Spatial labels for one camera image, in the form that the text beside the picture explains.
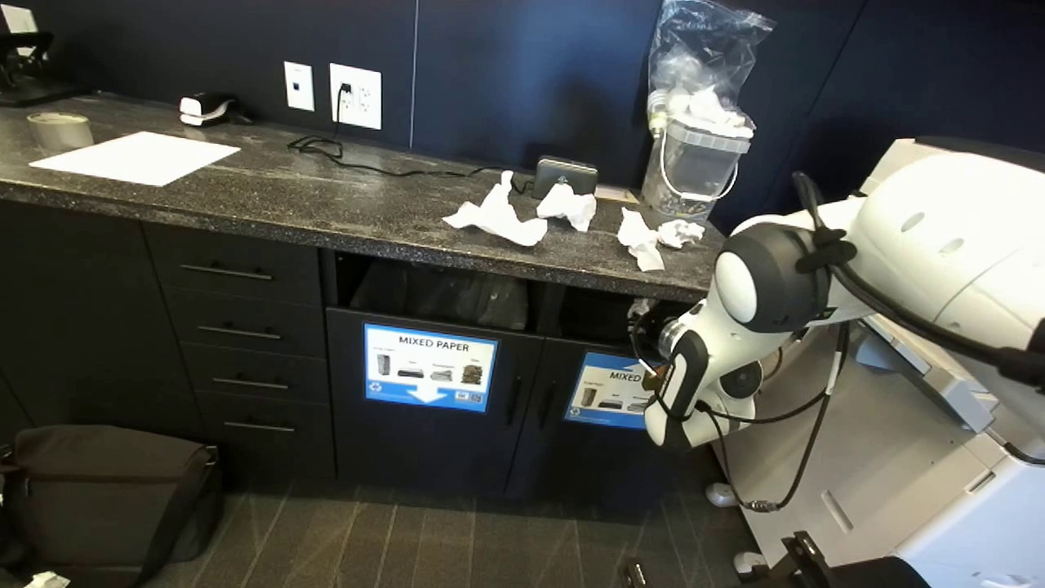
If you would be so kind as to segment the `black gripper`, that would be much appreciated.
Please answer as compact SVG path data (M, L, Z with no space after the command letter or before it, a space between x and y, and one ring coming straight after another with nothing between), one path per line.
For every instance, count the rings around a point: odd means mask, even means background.
M633 297L628 307L628 341L633 360L642 370L642 389L657 393L661 383L661 365L665 365L665 340L661 332L668 322L680 315L676 303L661 303L652 297Z

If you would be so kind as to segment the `robot arm white silver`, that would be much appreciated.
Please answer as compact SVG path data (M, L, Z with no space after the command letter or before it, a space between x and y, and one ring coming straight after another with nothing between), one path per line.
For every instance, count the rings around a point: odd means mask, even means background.
M731 383L805 329L886 312L905 329L1045 380L1045 173L976 150L890 142L858 191L751 216L716 254L707 291L660 329L642 407L652 444L707 444L753 415Z

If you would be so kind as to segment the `black shoulder bag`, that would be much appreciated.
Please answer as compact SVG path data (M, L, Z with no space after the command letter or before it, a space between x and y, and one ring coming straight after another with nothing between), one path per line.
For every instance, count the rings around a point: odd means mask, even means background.
M40 423L0 454L4 565L141 588L204 551L224 502L222 450L118 426Z

